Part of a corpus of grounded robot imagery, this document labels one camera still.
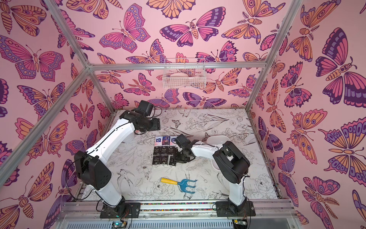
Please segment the pink white tissue pack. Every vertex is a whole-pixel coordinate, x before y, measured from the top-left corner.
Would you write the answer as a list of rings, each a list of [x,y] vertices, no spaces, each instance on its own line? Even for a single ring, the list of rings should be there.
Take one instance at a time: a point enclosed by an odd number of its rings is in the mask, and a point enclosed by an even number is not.
[[[170,146],[176,146],[176,138],[177,136],[170,136]]]
[[[155,138],[154,146],[155,147],[161,147],[163,145],[162,141],[163,141],[163,137],[162,136],[157,136]]]

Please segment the blue red illustrated tissue pack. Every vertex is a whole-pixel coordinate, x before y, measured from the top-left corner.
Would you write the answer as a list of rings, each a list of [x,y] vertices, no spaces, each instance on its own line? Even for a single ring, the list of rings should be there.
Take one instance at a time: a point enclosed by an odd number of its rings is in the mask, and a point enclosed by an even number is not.
[[[169,146],[170,145],[171,138],[170,136],[163,136],[162,137],[162,145],[163,146]]]

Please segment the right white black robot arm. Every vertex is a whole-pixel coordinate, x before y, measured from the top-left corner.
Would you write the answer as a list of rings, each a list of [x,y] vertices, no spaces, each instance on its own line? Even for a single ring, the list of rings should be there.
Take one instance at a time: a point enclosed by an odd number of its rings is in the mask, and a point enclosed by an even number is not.
[[[177,163],[188,163],[197,157],[210,159],[229,182],[228,201],[243,208],[246,196],[244,180],[247,177],[250,162],[230,139],[224,135],[210,136],[205,142],[190,141],[183,134],[175,140],[180,151],[174,156]]]

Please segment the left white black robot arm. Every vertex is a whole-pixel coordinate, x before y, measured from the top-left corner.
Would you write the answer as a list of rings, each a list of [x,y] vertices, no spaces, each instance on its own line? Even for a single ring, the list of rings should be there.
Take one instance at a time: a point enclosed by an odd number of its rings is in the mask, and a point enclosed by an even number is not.
[[[87,150],[74,155],[76,176],[94,188],[97,195],[109,207],[117,207],[123,196],[113,185],[112,173],[107,163],[113,152],[123,142],[129,142],[139,134],[161,129],[160,119],[155,117],[155,106],[142,100],[133,110],[125,110],[110,130]]]

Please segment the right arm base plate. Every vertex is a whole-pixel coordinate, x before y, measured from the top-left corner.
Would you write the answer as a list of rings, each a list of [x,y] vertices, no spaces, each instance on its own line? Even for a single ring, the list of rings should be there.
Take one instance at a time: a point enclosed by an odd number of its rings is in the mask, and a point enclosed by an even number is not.
[[[252,201],[245,200],[241,205],[236,206],[230,201],[217,201],[215,209],[218,217],[254,217],[256,212]]]

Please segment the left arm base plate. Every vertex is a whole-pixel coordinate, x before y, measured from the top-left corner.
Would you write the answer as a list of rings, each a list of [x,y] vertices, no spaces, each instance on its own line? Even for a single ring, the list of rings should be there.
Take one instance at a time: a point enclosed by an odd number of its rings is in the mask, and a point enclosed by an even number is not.
[[[103,205],[100,213],[101,219],[116,219],[116,218],[138,218],[140,214],[140,202],[124,202],[117,207],[111,207],[107,204]]]

